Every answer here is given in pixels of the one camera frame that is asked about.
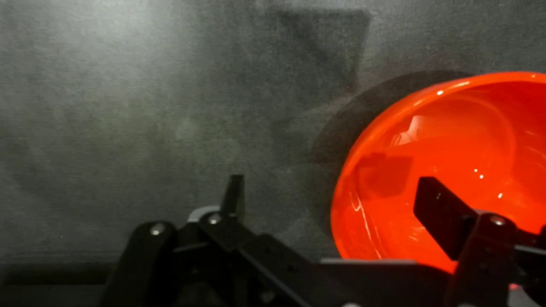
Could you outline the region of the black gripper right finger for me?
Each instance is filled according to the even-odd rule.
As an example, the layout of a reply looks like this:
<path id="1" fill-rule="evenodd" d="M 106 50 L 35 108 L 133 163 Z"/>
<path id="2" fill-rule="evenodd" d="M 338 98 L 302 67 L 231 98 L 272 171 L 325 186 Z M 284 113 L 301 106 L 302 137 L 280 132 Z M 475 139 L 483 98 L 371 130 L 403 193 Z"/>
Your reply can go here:
<path id="1" fill-rule="evenodd" d="M 420 178 L 415 217 L 456 261 L 447 307 L 509 307 L 519 285 L 546 307 L 546 236 L 517 227 L 500 214 L 478 214 L 435 178 Z"/>

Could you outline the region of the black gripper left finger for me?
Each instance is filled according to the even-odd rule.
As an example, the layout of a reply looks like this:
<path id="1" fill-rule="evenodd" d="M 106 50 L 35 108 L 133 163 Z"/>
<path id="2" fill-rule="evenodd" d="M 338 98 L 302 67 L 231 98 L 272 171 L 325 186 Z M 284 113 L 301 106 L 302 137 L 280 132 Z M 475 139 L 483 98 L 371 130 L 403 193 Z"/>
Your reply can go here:
<path id="1" fill-rule="evenodd" d="M 190 224 L 197 232 L 191 273 L 224 307 L 318 307 L 316 272 L 278 239 L 255 234 L 243 224 L 244 178 L 229 178 L 219 209 Z"/>

